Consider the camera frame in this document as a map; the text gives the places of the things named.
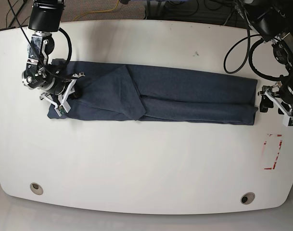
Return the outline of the black tripod stand leg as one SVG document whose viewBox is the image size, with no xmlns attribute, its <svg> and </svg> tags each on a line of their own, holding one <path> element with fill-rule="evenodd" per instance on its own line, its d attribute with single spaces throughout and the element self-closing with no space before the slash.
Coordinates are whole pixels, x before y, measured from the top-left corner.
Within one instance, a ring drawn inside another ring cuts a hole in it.
<svg viewBox="0 0 293 231">
<path fill-rule="evenodd" d="M 11 7 L 9 7 L 5 16 L 6 28 L 14 27 L 14 24 L 16 23 L 15 17 L 19 18 L 29 2 L 29 0 L 15 0 L 14 2 L 10 0 Z"/>
</svg>

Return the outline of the dark blue t-shirt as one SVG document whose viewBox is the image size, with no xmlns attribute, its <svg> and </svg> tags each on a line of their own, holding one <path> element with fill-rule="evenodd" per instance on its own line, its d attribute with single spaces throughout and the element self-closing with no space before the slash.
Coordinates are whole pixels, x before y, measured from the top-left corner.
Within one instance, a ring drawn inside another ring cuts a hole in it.
<svg viewBox="0 0 293 231">
<path fill-rule="evenodd" d="M 163 121 L 252 126 L 257 80 L 202 71 L 76 61 L 82 95 L 64 118 L 84 121 Z"/>
</svg>

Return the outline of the red tape rectangle marking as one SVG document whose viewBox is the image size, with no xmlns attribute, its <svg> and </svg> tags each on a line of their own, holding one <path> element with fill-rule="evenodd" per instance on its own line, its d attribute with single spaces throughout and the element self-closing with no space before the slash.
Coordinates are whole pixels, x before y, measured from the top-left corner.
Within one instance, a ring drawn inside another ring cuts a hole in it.
<svg viewBox="0 0 293 231">
<path fill-rule="evenodd" d="M 283 136 L 281 134 L 267 134 L 263 144 L 261 165 L 264 170 L 274 170 L 280 154 Z"/>
</svg>

